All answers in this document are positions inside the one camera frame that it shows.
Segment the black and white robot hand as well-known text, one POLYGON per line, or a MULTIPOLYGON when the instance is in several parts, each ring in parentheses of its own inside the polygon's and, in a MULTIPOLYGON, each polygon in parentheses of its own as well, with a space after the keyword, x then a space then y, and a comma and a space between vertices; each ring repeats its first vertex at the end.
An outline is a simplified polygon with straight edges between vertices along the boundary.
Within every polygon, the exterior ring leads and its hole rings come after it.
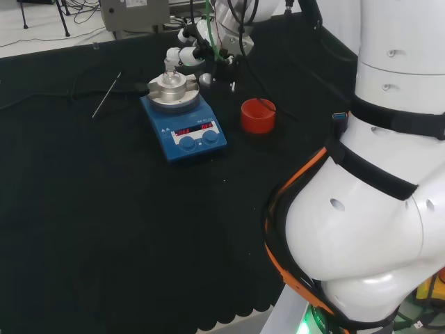
POLYGON ((166 52, 168 70, 194 74, 203 88, 227 90, 240 88, 238 38, 213 16, 192 21, 178 32, 178 39, 189 46, 172 47, 166 52))

